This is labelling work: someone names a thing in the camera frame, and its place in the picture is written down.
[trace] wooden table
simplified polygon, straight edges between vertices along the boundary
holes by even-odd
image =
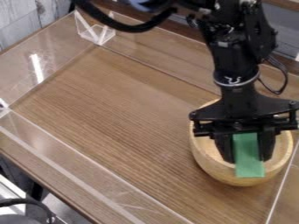
[[[59,22],[64,29],[68,22]],[[100,165],[190,221],[169,223],[265,223],[281,177],[261,186],[237,188],[214,180],[193,158],[189,113],[219,97],[206,46],[163,31],[143,37],[119,34],[107,44],[114,46],[148,59],[154,67],[92,46],[12,106],[72,150],[32,128],[18,132],[35,148],[24,150],[2,136],[3,154],[95,223],[142,223],[124,219],[103,203],[102,188],[111,188],[114,194],[116,186]],[[186,69],[187,76],[181,74]],[[278,71],[269,66],[262,70],[270,83],[279,83]],[[283,97],[298,97],[298,91],[298,78],[291,76]],[[118,193],[126,201],[119,202],[120,208],[142,211],[146,223],[167,223],[163,215],[156,221],[159,209],[144,211],[147,201],[139,201],[144,207],[130,205],[130,192]]]

